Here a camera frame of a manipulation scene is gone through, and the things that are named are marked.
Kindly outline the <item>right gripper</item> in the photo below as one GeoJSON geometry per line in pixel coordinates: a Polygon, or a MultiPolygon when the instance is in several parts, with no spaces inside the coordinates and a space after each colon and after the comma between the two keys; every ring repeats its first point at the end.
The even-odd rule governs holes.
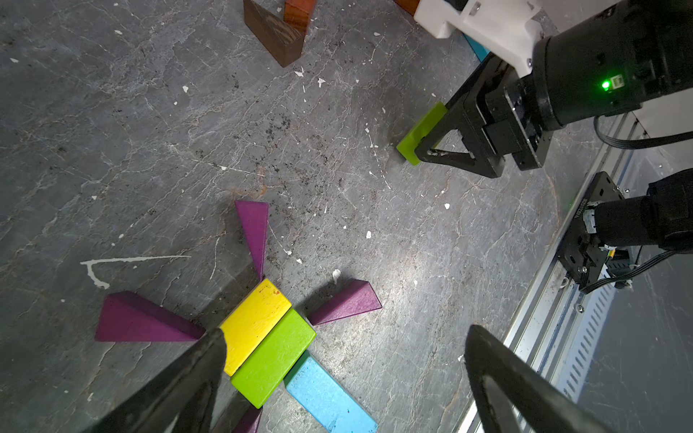
{"type": "Polygon", "coordinates": [[[419,160],[499,178],[505,157],[519,170],[540,169],[546,161],[552,132],[535,112],[532,80],[494,54],[488,55],[445,104],[450,122],[440,121],[415,148],[419,160]],[[440,150],[451,131],[462,134],[466,152],[440,150]]]}

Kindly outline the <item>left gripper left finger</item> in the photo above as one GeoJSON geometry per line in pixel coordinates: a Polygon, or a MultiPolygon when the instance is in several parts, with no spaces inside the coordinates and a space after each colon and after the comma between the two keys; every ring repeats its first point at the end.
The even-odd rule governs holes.
{"type": "Polygon", "coordinates": [[[216,328],[88,432],[209,432],[227,357],[216,328]]]}

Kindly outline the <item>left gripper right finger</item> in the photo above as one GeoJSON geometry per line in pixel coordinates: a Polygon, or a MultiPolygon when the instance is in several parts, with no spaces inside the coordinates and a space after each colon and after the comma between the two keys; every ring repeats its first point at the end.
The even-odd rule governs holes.
{"type": "Polygon", "coordinates": [[[519,432],[514,409],[536,432],[611,430],[556,390],[482,326],[469,328],[465,363],[486,432],[519,432]]]}

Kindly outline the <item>purple wedge block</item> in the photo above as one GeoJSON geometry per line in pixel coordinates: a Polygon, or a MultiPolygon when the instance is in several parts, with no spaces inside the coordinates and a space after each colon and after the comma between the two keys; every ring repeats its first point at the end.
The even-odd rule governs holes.
{"type": "Polygon", "coordinates": [[[236,212],[240,218],[245,241],[260,281],[265,279],[265,257],[269,226],[269,205],[265,202],[236,200],[236,212]]]}
{"type": "Polygon", "coordinates": [[[250,406],[242,416],[236,427],[232,430],[233,433],[258,433],[260,420],[263,414],[263,409],[257,409],[250,406]]]}
{"type": "Polygon", "coordinates": [[[171,343],[197,341],[205,328],[148,301],[134,292],[111,293],[104,299],[95,341],[171,343]]]}
{"type": "Polygon", "coordinates": [[[312,312],[308,319],[312,326],[319,326],[380,310],[382,307],[382,302],[371,283],[352,280],[339,293],[312,312]]]}

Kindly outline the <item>green rectangular block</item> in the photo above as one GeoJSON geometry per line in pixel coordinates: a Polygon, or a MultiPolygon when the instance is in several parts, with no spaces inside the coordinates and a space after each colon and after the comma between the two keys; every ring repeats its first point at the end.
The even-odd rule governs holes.
{"type": "Polygon", "coordinates": [[[289,309],[231,376],[231,384],[261,409],[315,337],[311,325],[295,309],[289,309]]]}

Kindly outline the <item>light green block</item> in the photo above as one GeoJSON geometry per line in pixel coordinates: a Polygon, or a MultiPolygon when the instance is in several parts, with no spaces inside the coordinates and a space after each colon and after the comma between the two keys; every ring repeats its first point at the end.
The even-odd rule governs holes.
{"type": "Polygon", "coordinates": [[[409,164],[416,166],[420,163],[415,150],[420,142],[433,130],[440,120],[448,113],[446,106],[437,102],[433,108],[422,117],[415,127],[397,144],[397,151],[405,158],[409,164]]]}

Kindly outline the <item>yellow rectangular block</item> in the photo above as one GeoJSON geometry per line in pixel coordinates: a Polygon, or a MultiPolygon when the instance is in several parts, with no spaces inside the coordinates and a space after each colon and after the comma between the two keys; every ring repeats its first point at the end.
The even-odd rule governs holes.
{"type": "Polygon", "coordinates": [[[236,373],[291,306],[280,290],[264,279],[222,321],[218,328],[227,346],[224,372],[228,376],[236,373]]]}

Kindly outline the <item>light blue block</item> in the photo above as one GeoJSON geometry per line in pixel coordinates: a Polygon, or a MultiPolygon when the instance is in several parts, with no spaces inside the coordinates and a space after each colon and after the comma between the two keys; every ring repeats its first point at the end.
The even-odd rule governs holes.
{"type": "Polygon", "coordinates": [[[286,391],[328,432],[377,432],[377,422],[304,352],[284,379],[286,391]]]}

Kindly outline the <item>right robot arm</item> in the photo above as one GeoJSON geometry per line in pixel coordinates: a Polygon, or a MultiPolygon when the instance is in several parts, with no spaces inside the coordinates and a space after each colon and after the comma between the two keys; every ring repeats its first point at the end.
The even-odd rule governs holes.
{"type": "Polygon", "coordinates": [[[507,157],[523,171],[541,168],[555,131],[691,88],[692,5],[621,1],[530,52],[528,73],[487,55],[399,144],[401,154],[490,179],[507,157]]]}

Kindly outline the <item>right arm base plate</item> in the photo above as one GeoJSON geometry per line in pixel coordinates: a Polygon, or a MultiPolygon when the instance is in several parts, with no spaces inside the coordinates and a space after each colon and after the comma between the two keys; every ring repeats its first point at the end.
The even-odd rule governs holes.
{"type": "Polygon", "coordinates": [[[568,222],[557,256],[568,277],[577,284],[581,292],[586,292],[588,285],[600,279],[609,256],[608,248],[597,236],[593,210],[603,202],[623,199],[622,192],[608,173],[599,171],[577,202],[577,210],[568,222]]]}

